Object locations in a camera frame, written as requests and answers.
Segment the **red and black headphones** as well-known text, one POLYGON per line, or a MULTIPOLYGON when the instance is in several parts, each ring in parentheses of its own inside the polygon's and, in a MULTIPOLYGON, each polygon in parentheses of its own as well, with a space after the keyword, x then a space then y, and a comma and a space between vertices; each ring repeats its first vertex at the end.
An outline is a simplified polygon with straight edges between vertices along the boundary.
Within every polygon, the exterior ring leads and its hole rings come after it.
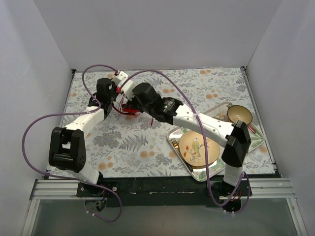
POLYGON ((140 115, 140 111, 136 110, 134 108, 132 108, 130 105, 128 104, 122 104, 120 105, 118 108, 115 107, 114 104, 112 104, 112 108, 117 111, 119 114, 121 115, 125 115, 125 116, 134 116, 137 117, 140 115))

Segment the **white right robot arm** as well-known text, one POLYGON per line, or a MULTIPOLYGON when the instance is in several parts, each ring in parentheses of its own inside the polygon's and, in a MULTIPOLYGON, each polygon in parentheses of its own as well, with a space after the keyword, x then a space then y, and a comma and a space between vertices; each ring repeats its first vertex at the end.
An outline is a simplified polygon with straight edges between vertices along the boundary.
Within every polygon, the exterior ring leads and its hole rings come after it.
POLYGON ((157 121, 205 134, 218 143, 223 148, 221 158, 225 162, 223 191, 232 196, 241 189, 239 179, 251 145, 249 131, 243 121, 233 124, 205 114, 196 115, 181 101, 171 97, 162 98, 148 83, 134 85, 129 81, 122 91, 129 103, 140 112, 148 113, 157 121))

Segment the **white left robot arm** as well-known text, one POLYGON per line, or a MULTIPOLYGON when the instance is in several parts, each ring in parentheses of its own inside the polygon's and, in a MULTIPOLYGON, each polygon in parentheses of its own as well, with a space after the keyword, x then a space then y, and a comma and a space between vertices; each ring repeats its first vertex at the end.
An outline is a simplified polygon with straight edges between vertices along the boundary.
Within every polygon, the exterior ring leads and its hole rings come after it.
POLYGON ((53 129, 49 150, 49 165, 90 182, 88 191, 95 197, 104 193, 105 185, 99 181, 100 172, 87 163, 85 138, 112 110, 118 93, 117 86, 109 78, 98 79, 97 100, 90 98, 87 113, 65 127, 53 129))

